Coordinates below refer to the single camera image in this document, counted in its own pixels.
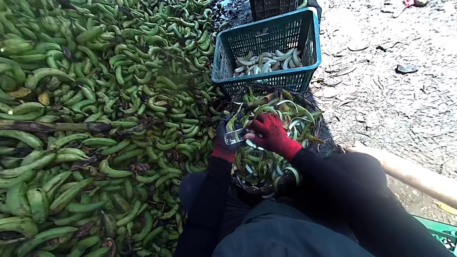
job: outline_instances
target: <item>person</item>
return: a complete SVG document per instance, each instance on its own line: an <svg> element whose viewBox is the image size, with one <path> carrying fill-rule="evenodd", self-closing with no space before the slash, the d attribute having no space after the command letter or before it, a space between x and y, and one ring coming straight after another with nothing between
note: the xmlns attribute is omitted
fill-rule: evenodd
<svg viewBox="0 0 457 257"><path fill-rule="evenodd" d="M283 156L302 183L290 203L244 204L231 186L239 144L223 140L229 118L217 127L207 173L180 184L188 219L176 257L453 256L404 210L376 159L361 153L323 159L290 139L274 114L260 113L248 124L255 134L244 138Z"/></svg>

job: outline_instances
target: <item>dark pants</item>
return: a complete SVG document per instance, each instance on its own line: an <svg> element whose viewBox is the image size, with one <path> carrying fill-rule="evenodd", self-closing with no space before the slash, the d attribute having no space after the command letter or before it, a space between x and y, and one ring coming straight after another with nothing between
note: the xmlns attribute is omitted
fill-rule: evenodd
<svg viewBox="0 0 457 257"><path fill-rule="evenodd" d="M344 170L348 178L357 177L374 190L386 190L387 179L381 164L375 158L362 153L346 153L328 157L326 161ZM179 186L181 203L189 211L205 180L206 172L185 176ZM303 212L314 222L356 241L344 215L335 208L332 198L316 183L304 180L289 197L279 199ZM229 188L227 206L221 221L219 240L232 233L253 207L241 201L234 186Z"/></svg>

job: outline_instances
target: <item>ground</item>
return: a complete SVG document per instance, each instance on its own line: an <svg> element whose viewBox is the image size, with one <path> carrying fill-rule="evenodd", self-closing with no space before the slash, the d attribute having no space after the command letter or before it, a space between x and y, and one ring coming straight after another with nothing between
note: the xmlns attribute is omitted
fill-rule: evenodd
<svg viewBox="0 0 457 257"><path fill-rule="evenodd" d="M397 18L401 0L318 3L322 63L314 77L324 82L310 93L325 111L321 153L360 141L457 179L457 3L432 0ZM252 20L249 0L223 4L229 27ZM397 65L418 70L400 74ZM411 213L457 225L430 197L393 178L389 186Z"/></svg>

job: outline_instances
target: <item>black sleeve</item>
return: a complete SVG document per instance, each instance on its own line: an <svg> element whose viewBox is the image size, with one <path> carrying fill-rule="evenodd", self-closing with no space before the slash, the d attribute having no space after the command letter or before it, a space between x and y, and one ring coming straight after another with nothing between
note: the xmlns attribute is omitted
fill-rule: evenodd
<svg viewBox="0 0 457 257"><path fill-rule="evenodd" d="M226 160L217 157L209 159L208 174L188 213L175 257L205 257L213 254L227 202L231 169L231 164Z"/></svg>
<svg viewBox="0 0 457 257"><path fill-rule="evenodd" d="M374 256L453 256L406 212L387 186L375 190L306 149L300 150L291 164L303 179L311 179L329 193L336 207L343 210L360 246Z"/></svg>

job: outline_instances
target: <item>hand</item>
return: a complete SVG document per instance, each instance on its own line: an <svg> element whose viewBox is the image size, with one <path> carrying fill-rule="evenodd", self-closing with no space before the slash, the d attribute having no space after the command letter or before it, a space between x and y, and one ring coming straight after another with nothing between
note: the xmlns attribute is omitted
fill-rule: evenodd
<svg viewBox="0 0 457 257"><path fill-rule="evenodd" d="M214 138L214 150L211 156L222 158L228 162L235 160L235 152L241 146L241 143L228 145L224 141L224 136L227 133L225 126L229 122L232 115L228 114L221 118L221 121L216 128L216 137Z"/></svg>
<svg viewBox="0 0 457 257"><path fill-rule="evenodd" d="M302 148L297 141L287 136L281 119L275 113L260 113L255 120L248 123L247 127L254 130L256 134L246 134L245 139L250 139L254 144L278 153L288 161L291 161Z"/></svg>

